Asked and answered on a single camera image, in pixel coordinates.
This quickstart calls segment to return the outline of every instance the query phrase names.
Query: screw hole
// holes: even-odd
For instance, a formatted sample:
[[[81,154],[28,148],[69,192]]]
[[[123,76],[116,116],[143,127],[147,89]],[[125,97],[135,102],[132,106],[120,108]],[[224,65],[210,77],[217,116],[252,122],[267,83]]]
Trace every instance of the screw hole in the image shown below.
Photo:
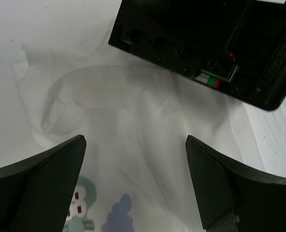
[[[212,59],[212,60],[210,60],[210,61],[207,63],[207,67],[208,67],[209,69],[213,69],[213,68],[215,68],[215,66],[217,65],[217,63],[218,63],[217,59]]]
[[[175,54],[176,56],[180,56],[180,55],[183,54],[183,52],[184,52],[184,50],[183,50],[182,48],[181,48],[181,49],[177,48],[177,49],[174,51],[174,54]]]

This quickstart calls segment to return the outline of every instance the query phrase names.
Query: black electronic device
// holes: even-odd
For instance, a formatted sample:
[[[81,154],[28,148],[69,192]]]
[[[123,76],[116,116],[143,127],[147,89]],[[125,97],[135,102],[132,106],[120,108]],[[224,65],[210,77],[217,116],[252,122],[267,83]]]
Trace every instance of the black electronic device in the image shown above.
[[[62,232],[85,148],[78,135],[0,168],[0,232]]]
[[[264,110],[286,96],[286,4],[123,0],[109,44]]]

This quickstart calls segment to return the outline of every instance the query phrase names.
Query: white sheet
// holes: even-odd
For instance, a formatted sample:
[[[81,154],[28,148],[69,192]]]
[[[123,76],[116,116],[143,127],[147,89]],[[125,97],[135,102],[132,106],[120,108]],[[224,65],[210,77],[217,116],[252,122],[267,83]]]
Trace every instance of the white sheet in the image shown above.
[[[23,47],[13,71],[33,135],[46,149],[85,135],[81,177],[96,186],[97,200],[84,217],[95,231],[108,231],[108,214],[125,196],[133,224],[125,231],[201,231],[186,137],[264,170],[245,108],[110,47],[112,25],[73,41],[71,51],[89,55]]]

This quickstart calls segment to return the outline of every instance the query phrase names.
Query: printed cartoon figure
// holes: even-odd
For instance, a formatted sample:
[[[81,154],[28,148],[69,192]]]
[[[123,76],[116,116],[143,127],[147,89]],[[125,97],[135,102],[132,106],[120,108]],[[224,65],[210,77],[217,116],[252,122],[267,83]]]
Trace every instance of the printed cartoon figure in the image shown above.
[[[131,197],[124,194],[120,202],[113,205],[107,222],[101,227],[102,232],[134,232],[133,219],[128,215],[131,207]]]
[[[63,232],[90,232],[95,229],[92,219],[86,217],[87,211],[96,201],[96,186],[90,180],[79,177]]]

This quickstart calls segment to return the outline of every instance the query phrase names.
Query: black plastic piece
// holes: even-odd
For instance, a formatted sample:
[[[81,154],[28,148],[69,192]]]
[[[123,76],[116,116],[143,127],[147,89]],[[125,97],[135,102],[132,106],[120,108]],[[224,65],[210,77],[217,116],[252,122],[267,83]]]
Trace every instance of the black plastic piece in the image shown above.
[[[123,0],[109,44],[194,81],[208,73],[221,81],[217,91],[278,108],[286,96],[286,4],[198,2]],[[183,10],[193,14],[180,17]]]
[[[242,164],[193,136],[186,151],[207,232],[286,232],[286,178]]]
[[[0,168],[0,232],[61,232],[85,149],[79,135]]]

